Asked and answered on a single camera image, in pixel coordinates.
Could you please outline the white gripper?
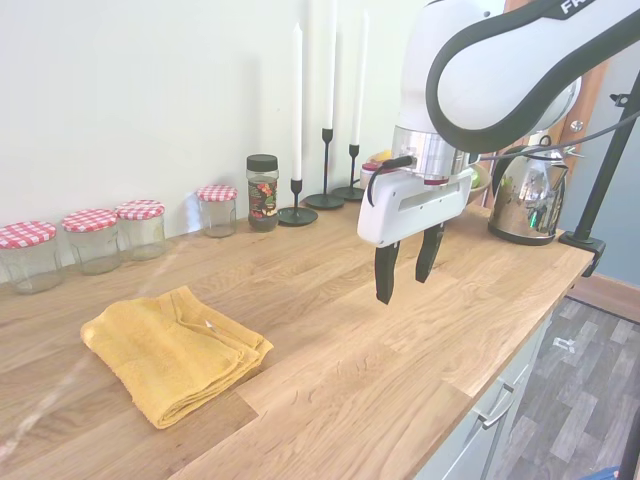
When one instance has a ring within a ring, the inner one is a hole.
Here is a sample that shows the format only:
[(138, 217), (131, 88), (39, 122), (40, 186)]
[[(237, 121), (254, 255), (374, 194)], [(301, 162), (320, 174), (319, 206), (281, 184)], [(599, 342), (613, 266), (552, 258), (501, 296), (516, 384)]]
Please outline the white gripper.
[(445, 224), (459, 216), (469, 199), (473, 170), (467, 168), (443, 185), (426, 185), (424, 179), (404, 170), (384, 173), (371, 180), (363, 197), (357, 233), (377, 247), (374, 272), (376, 298), (388, 305), (394, 290), (394, 272), (400, 243), (423, 232), (415, 278), (425, 283), (437, 257)]

